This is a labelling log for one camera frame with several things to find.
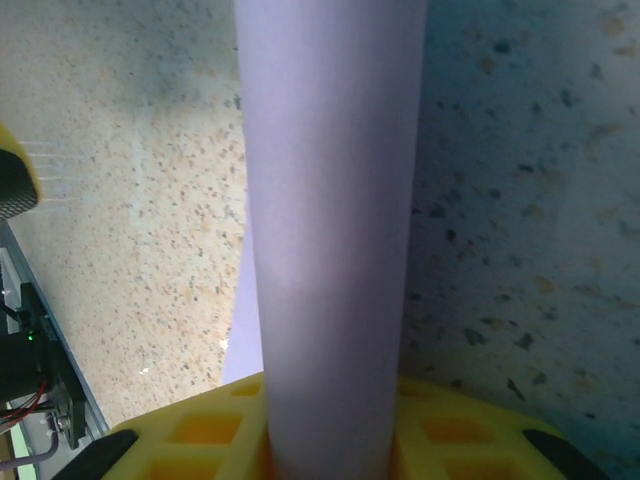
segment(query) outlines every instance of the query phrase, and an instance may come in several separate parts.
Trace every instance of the paper tube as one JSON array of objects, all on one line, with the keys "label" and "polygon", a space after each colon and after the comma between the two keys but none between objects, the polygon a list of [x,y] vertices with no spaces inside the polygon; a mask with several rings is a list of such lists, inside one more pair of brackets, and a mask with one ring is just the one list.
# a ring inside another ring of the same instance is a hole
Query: paper tube
[{"label": "paper tube", "polygon": [[426,0],[237,0],[280,479],[384,478]]}]

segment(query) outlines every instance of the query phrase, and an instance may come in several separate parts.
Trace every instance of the yellow plastic base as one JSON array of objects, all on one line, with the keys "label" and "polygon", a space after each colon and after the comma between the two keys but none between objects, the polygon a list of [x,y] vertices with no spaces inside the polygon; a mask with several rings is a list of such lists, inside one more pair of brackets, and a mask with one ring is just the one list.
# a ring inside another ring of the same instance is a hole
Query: yellow plastic base
[{"label": "yellow plastic base", "polygon": [[[139,439],[104,480],[273,478],[262,374],[115,428]],[[522,435],[535,419],[419,381],[400,379],[392,480],[555,480],[564,476]]]}]

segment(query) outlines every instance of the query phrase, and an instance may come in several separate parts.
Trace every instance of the screw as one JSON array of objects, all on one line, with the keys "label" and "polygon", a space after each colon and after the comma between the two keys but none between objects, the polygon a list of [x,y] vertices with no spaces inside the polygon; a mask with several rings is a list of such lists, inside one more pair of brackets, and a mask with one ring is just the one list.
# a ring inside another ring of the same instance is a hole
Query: screw
[{"label": "screw", "polygon": [[69,418],[67,414],[59,415],[56,419],[56,425],[58,425],[60,430],[66,430],[71,426],[71,418]]}]

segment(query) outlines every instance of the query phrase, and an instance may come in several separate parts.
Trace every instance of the terrazzo surface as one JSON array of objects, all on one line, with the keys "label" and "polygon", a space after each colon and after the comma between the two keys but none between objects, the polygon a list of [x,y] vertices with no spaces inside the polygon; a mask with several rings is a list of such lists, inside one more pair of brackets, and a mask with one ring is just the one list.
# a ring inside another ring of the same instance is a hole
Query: terrazzo surface
[{"label": "terrazzo surface", "polygon": [[[12,227],[117,423],[220,379],[232,5],[22,3],[0,117],[74,179]],[[634,2],[431,1],[401,365],[551,421],[613,478],[640,477],[639,36]]]}]

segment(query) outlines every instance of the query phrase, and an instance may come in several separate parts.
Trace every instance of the speckled floor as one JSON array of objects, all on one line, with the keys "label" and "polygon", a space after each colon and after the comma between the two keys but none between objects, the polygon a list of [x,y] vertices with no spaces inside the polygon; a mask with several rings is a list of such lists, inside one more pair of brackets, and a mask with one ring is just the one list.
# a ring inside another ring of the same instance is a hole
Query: speckled floor
[{"label": "speckled floor", "polygon": [[[111,423],[220,381],[244,223],[230,0],[2,1],[12,227]],[[402,369],[640,476],[640,9],[430,2]]]}]

